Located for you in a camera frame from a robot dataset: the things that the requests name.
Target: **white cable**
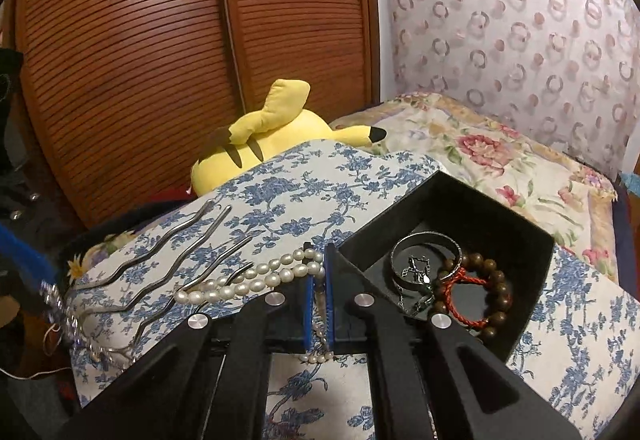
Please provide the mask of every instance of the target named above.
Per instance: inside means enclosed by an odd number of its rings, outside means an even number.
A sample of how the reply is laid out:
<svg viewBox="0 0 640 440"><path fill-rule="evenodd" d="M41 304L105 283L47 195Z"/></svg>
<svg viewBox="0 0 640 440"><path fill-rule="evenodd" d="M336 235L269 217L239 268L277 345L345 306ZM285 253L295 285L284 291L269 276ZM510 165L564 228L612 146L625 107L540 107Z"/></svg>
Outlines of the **white cable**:
<svg viewBox="0 0 640 440"><path fill-rule="evenodd" d="M17 376L17 375L12 375L9 372L5 372L2 368L0 368L0 372L4 373L4 375L10 376L11 378L14 378L15 380L31 380L32 378L35 378L37 376L41 376L41 375L49 375L51 373L57 373L57 372L61 372L62 370L70 370L71 366L65 366L64 368L58 368L57 370L51 370L50 372L38 372L38 373L34 373L31 376Z"/></svg>

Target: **wooden wardrobe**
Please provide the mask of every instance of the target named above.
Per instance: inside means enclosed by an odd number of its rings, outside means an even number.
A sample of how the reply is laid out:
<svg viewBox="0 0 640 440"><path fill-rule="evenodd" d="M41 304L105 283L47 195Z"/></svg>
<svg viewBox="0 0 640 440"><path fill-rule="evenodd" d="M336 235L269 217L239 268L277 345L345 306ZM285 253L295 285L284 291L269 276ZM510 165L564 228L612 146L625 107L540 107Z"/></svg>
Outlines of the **wooden wardrobe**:
<svg viewBox="0 0 640 440"><path fill-rule="evenodd" d="M187 186L207 135L277 78L329 122L380 98L376 0L15 0L22 97L92 226Z"/></svg>

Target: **curtain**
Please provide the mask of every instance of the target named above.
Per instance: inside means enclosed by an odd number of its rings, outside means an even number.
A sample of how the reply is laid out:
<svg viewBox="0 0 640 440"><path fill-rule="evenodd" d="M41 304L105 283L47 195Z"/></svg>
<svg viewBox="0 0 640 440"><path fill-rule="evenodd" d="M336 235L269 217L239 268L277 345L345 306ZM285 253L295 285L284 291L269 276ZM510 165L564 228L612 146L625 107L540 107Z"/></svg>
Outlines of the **curtain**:
<svg viewBox="0 0 640 440"><path fill-rule="evenodd" d="M389 0L398 93L435 91L609 175L638 116L633 0Z"/></svg>

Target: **bed sheet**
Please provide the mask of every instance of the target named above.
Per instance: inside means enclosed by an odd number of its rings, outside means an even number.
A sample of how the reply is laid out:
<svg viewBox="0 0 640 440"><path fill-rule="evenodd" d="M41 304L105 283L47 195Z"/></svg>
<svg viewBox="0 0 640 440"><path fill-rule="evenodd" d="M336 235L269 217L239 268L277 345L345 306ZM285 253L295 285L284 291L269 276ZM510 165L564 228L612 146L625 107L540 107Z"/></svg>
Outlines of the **bed sheet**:
<svg viewBox="0 0 640 440"><path fill-rule="evenodd" d="M618 282L612 219L617 194L600 173L436 93L399 96L334 121L384 128L369 151L412 151L549 232L569 252Z"/></svg>

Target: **black box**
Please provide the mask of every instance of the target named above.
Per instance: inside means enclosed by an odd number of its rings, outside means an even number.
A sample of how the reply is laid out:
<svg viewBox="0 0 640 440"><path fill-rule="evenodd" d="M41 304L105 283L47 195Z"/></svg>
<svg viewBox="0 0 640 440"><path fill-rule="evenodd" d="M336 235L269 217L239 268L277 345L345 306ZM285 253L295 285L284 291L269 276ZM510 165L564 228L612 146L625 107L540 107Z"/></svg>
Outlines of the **black box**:
<svg viewBox="0 0 640 440"><path fill-rule="evenodd" d="M538 301L553 253L554 239L519 214L443 172L436 172L420 186L395 202L338 248L337 261L348 261L359 269L380 292L398 301L390 280L389 252L402 237L416 231L432 230L454 239L466 253L481 253L496 261L511 288L513 304L506 323L487 347L506 361L529 322ZM425 255L431 263L431 279L436 277L445 256L437 247L416 246L406 254ZM334 289L339 300L340 288ZM482 319L487 309L487 292L477 285L458 283L453 302L468 319ZM414 300L405 298L406 308ZM364 333L334 317L335 349Z"/></svg>

